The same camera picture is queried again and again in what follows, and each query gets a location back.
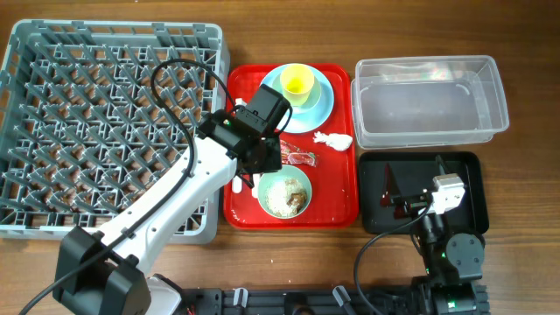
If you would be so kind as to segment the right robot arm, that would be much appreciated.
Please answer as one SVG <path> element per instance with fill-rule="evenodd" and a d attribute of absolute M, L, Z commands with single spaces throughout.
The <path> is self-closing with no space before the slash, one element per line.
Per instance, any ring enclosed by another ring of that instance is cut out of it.
<path fill-rule="evenodd" d="M 393 207 L 397 219 L 410 218 L 410 230 L 426 268 L 412 280 L 416 308 L 421 314 L 488 314 L 482 278 L 485 240 L 481 234 L 451 227 L 447 214 L 459 207 L 466 185 L 436 157 L 440 174 L 419 194 L 401 193 L 389 164 L 384 169 L 382 207 Z"/>

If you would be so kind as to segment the red strawberry candy wrapper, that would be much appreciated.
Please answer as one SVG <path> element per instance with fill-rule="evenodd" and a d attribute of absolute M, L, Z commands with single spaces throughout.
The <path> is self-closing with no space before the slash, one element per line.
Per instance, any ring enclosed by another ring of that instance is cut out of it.
<path fill-rule="evenodd" d="M 281 160 L 284 165 L 309 165 L 311 167 L 318 165 L 318 159 L 314 153 L 301 150 L 284 140 L 280 141 L 280 145 Z"/>

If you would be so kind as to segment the white plastic spoon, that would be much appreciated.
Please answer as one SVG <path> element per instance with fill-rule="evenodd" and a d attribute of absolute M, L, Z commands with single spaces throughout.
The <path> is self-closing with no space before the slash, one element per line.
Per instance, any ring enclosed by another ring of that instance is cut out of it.
<path fill-rule="evenodd" d="M 261 180 L 261 175 L 260 174 L 254 174 L 253 175 L 254 187 L 251 189 L 251 195 L 255 199 L 258 198 L 258 186 L 259 186 L 260 180 Z"/>

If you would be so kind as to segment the green bowl with rice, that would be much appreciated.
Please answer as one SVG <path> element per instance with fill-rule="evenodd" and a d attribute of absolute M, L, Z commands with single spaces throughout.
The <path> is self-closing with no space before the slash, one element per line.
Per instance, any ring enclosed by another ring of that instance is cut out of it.
<path fill-rule="evenodd" d="M 312 183 L 298 167 L 285 164 L 280 171 L 261 176 L 257 200 L 263 211 L 277 219 L 293 219 L 312 201 Z"/>

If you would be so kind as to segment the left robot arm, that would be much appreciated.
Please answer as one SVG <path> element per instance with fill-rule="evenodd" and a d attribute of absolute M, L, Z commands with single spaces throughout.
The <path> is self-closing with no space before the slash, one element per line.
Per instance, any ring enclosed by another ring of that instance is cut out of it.
<path fill-rule="evenodd" d="M 289 102 L 261 85 L 246 106 L 205 115 L 188 151 L 128 209 L 62 240 L 52 296 L 75 314 L 173 314 L 182 301 L 154 262 L 199 206 L 236 176 L 281 169 L 276 133 Z"/>

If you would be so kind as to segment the white napkin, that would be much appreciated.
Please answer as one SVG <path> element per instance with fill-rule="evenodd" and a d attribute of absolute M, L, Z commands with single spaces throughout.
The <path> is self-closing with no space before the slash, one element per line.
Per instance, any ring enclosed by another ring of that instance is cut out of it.
<path fill-rule="evenodd" d="M 353 143 L 353 138 L 346 134 L 325 134 L 317 131 L 314 133 L 313 141 L 315 143 L 325 144 L 336 151 L 346 151 Z"/>

